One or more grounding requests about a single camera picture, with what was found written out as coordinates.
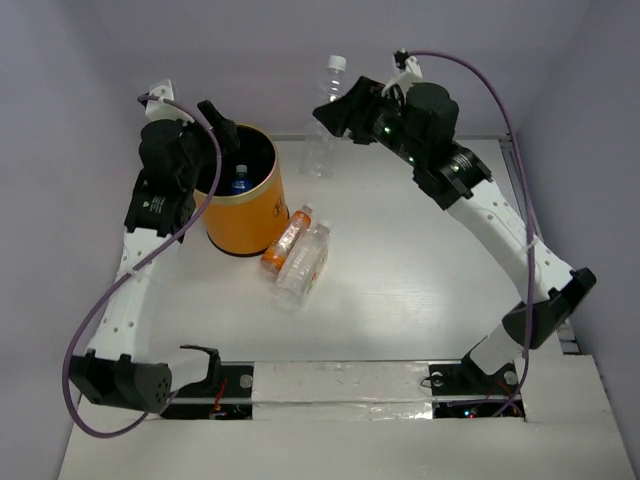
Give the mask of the clear bottle white cap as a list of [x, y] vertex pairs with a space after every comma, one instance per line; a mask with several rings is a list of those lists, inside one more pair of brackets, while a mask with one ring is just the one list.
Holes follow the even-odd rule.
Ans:
[[338, 100], [343, 93], [343, 77], [347, 60], [330, 55], [325, 73], [317, 82], [312, 116], [305, 131], [300, 172], [316, 177], [331, 177], [334, 172], [334, 150], [337, 142], [332, 133], [332, 120], [326, 105]]

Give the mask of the blue label water bottle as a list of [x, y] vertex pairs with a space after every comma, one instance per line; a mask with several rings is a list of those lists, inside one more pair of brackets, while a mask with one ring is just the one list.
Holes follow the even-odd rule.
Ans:
[[248, 167], [245, 164], [238, 164], [235, 168], [235, 176], [231, 184], [231, 193], [241, 195], [253, 188], [248, 174]]

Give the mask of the orange drink bottle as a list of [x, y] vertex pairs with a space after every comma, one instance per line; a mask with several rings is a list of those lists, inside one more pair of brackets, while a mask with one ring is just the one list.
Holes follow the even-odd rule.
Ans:
[[309, 229], [313, 206], [304, 204], [287, 220], [284, 230], [261, 257], [261, 265], [272, 275], [278, 275], [297, 240]]

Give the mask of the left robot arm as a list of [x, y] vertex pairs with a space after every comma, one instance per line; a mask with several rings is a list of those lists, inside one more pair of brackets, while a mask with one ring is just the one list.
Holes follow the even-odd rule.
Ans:
[[75, 351], [84, 333], [78, 329], [63, 360], [70, 413], [77, 411], [72, 388], [93, 404], [156, 414], [184, 386], [209, 395], [221, 383], [213, 350], [183, 346], [186, 361], [159, 361], [150, 352], [149, 337], [161, 276], [205, 211], [194, 198], [199, 177], [211, 171], [212, 182], [219, 183], [225, 156], [240, 147], [237, 126], [209, 100], [193, 110], [152, 93], [139, 101], [148, 122], [140, 132], [142, 167], [125, 215], [118, 272], [81, 323], [86, 327], [100, 319], [86, 349]]

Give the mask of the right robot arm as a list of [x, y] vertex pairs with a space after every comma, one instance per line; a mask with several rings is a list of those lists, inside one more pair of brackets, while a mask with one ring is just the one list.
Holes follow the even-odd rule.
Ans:
[[377, 142], [408, 163], [413, 180], [485, 247], [521, 301], [462, 359], [456, 378], [482, 392], [527, 349], [539, 348], [596, 284], [588, 268], [559, 259], [505, 199], [489, 168], [454, 139], [458, 104], [442, 86], [417, 82], [402, 91], [360, 77], [342, 97], [316, 107], [334, 137]]

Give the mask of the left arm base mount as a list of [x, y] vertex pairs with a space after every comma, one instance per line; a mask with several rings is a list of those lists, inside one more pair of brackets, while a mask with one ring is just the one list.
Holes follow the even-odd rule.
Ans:
[[253, 362], [223, 362], [219, 351], [182, 345], [209, 357], [207, 376], [180, 389], [159, 416], [166, 420], [251, 420]]

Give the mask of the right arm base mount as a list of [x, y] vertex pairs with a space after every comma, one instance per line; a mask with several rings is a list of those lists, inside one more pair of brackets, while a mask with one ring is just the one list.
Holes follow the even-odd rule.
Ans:
[[436, 419], [525, 418], [513, 361], [494, 373], [481, 370], [469, 354], [432, 363], [420, 386], [431, 392]]

